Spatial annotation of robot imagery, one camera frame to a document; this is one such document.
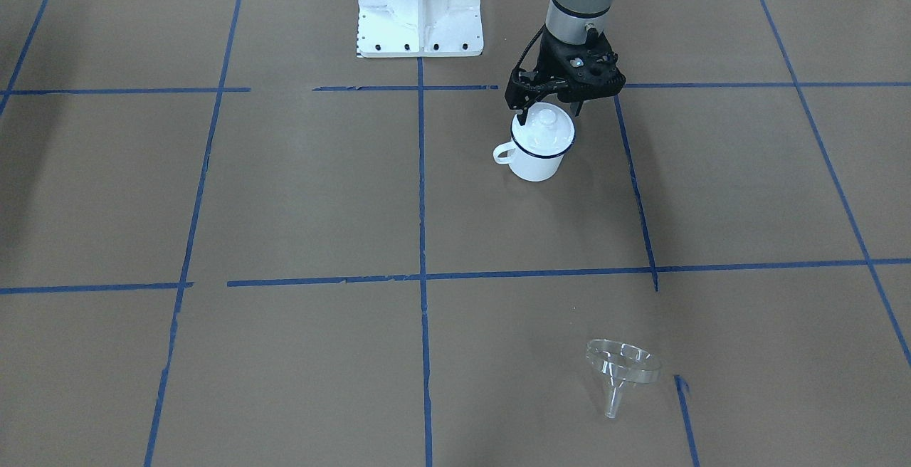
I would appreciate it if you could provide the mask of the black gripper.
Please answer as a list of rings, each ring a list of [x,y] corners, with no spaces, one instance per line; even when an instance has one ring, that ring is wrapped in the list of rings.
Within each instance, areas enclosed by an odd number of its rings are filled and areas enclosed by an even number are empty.
[[[574,105],[574,117],[584,101],[618,95],[627,78],[617,66],[618,55],[603,32],[589,28],[581,44],[567,44],[545,28],[538,29],[510,72],[505,103],[524,126],[534,103],[556,95]]]

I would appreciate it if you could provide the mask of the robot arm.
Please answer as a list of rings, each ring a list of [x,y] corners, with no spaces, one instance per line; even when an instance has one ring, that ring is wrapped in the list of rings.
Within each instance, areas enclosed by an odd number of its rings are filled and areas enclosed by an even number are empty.
[[[543,26],[530,40],[538,47],[533,69],[517,62],[505,87],[505,103],[520,124],[531,107],[557,96],[578,115],[584,103],[619,94],[626,77],[606,39],[606,19],[613,0],[550,0]]]

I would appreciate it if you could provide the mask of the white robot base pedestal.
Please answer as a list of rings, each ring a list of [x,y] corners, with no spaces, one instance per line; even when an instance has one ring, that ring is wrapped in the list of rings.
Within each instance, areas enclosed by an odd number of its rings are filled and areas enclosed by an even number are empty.
[[[481,0],[358,0],[360,58],[480,56]]]

